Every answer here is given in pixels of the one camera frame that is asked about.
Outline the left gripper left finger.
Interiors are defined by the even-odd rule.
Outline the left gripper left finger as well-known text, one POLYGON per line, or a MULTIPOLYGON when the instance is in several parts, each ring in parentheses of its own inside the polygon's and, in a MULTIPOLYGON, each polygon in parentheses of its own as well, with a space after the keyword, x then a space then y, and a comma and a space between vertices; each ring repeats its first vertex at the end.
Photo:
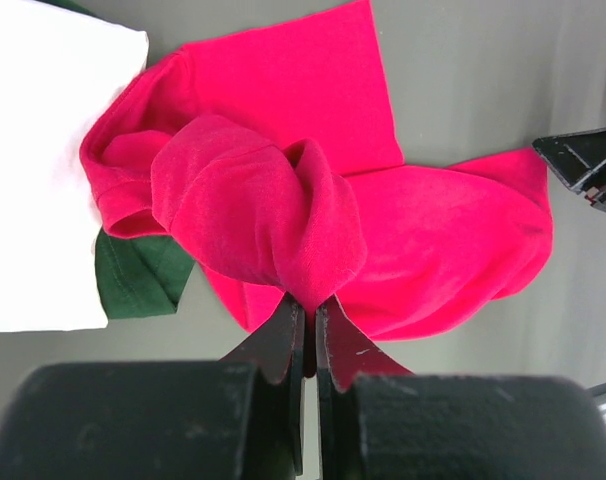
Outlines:
POLYGON ((261 327, 221 358, 256 367, 243 446, 248 475, 303 473, 305 326, 304 309, 286 294, 261 327))

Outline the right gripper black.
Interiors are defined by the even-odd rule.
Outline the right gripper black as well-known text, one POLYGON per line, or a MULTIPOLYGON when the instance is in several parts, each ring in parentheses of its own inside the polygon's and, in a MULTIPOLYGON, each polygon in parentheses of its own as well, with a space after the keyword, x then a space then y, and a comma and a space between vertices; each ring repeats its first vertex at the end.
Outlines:
POLYGON ((537 138, 532 147, 569 191, 606 213, 606 127, 537 138))

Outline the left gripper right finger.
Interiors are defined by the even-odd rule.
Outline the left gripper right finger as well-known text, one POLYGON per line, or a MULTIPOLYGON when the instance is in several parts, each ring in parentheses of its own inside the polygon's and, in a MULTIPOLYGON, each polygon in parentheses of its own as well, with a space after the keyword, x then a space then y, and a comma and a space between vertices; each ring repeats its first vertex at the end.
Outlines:
POLYGON ((348 318, 336 297, 315 316, 319 445, 323 479, 366 477, 359 425, 362 408, 352 387, 365 376, 410 376, 348 318))

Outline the crimson red t-shirt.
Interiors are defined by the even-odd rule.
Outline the crimson red t-shirt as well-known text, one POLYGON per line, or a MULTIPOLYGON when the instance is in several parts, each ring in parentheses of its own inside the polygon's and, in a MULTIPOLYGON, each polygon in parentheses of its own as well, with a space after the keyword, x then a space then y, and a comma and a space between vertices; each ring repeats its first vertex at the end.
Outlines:
POLYGON ((80 160, 107 234, 165 235, 254 331, 284 294, 337 298, 370 339, 459 326, 553 245, 547 169, 520 149, 405 163, 372 7, 189 43, 136 77, 80 160))

